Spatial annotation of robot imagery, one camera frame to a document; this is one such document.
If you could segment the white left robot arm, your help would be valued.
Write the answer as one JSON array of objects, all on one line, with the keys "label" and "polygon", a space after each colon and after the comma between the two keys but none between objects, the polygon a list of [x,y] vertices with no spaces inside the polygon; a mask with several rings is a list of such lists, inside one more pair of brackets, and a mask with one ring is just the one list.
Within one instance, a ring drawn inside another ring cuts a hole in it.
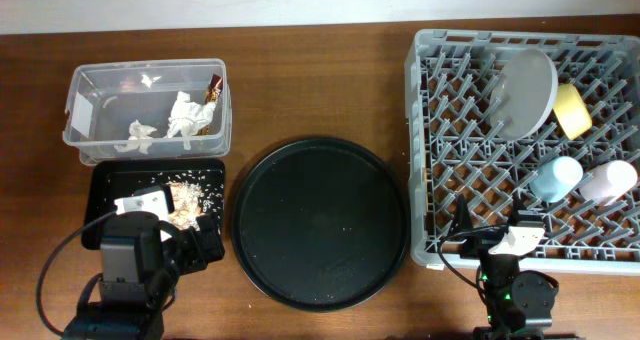
[{"label": "white left robot arm", "polygon": [[[42,323],[62,339],[160,339],[163,312],[175,302],[179,279],[225,255],[222,220],[207,214],[196,222],[196,228],[180,230],[149,212],[111,212],[76,230],[54,249],[39,274],[35,302]],[[60,330],[45,314],[46,274],[71,240],[98,226],[102,271],[87,282],[76,315]]]}]

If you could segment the small white napkin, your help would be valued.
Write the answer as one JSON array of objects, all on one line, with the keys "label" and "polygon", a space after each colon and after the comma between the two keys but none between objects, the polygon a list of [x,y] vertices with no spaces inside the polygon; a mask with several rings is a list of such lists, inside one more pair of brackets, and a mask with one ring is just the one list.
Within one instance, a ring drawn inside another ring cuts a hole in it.
[{"label": "small white napkin", "polygon": [[147,154],[151,146],[152,134],[157,129],[150,125],[143,125],[135,120],[129,125],[128,143],[125,145],[115,145],[114,149],[118,152],[129,152],[138,150],[142,154]]}]

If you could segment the food scraps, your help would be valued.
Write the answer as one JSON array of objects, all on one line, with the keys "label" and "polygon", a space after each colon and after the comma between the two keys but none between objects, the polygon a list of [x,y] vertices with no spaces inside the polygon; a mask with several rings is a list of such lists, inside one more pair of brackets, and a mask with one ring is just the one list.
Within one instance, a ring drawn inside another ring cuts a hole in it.
[{"label": "food scraps", "polygon": [[189,182],[168,182],[171,191],[174,210],[168,215],[168,222],[180,230],[188,228],[200,229],[197,222],[199,217],[214,215],[215,219],[222,218],[223,195],[221,189],[212,184],[202,187]]}]

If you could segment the yellow bowl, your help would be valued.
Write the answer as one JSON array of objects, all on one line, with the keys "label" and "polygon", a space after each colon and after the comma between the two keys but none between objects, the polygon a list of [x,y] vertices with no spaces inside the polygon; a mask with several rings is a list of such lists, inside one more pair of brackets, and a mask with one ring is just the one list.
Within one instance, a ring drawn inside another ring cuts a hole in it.
[{"label": "yellow bowl", "polygon": [[593,123],[586,104],[573,84],[559,85],[553,106],[555,117],[569,140],[591,129]]}]

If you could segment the pink cup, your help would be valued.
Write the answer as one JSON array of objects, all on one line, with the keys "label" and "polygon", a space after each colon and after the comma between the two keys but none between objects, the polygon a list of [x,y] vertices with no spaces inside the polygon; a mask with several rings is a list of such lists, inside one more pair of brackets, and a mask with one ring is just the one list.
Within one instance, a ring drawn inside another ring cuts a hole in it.
[{"label": "pink cup", "polygon": [[633,165],[614,160],[590,171],[591,179],[579,188],[581,196],[596,205],[609,206],[629,191],[638,181]]}]

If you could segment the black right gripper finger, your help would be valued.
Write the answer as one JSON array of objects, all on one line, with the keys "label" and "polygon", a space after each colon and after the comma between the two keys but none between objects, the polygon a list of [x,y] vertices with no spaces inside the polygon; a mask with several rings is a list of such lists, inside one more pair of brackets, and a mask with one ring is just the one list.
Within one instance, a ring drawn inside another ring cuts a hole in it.
[{"label": "black right gripper finger", "polygon": [[535,213],[526,209],[518,193],[512,195],[512,212],[509,216],[510,225],[519,225],[522,222],[535,220]]},{"label": "black right gripper finger", "polygon": [[472,230],[473,223],[465,197],[463,195],[458,195],[455,204],[455,214],[452,220],[452,234]]}]

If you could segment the grey plate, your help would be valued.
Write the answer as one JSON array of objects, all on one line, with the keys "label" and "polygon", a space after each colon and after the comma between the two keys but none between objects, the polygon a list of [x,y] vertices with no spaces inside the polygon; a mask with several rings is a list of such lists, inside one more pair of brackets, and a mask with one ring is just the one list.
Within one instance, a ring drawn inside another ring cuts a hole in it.
[{"label": "grey plate", "polygon": [[543,51],[527,49],[512,57],[490,97],[489,123],[501,125],[497,136],[516,141],[535,133],[551,113],[558,86],[556,67]]}]

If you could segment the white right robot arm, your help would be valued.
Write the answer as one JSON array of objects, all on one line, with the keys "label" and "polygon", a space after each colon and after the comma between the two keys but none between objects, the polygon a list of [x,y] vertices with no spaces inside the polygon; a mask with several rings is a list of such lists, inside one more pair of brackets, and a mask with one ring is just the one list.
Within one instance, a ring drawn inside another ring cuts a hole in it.
[{"label": "white right robot arm", "polygon": [[551,311],[559,292],[556,279],[520,268],[520,260],[536,249],[545,234],[539,213],[518,196],[503,224],[474,226],[464,197],[455,202],[450,234],[463,241],[462,255],[479,266],[472,282],[487,310],[487,327],[476,327],[474,339],[542,339],[552,325]]}]

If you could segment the brown snack wrapper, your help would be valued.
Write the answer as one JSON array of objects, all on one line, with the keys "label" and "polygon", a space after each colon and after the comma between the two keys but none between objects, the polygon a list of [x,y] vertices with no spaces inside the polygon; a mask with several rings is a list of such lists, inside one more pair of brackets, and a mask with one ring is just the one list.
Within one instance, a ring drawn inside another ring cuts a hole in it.
[{"label": "brown snack wrapper", "polygon": [[207,135],[209,127],[213,120],[213,113],[216,109],[217,102],[222,94],[223,80],[218,75],[213,75],[205,94],[205,105],[201,108],[202,120],[207,123],[203,124],[199,130],[199,135]]}]

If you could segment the blue cup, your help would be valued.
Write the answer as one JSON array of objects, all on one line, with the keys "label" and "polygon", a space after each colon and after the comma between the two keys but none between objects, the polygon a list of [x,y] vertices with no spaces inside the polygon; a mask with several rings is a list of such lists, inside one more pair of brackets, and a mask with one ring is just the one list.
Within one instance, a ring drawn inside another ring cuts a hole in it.
[{"label": "blue cup", "polygon": [[562,200],[583,178],[583,168],[572,157],[561,156],[538,168],[531,192],[544,202]]}]

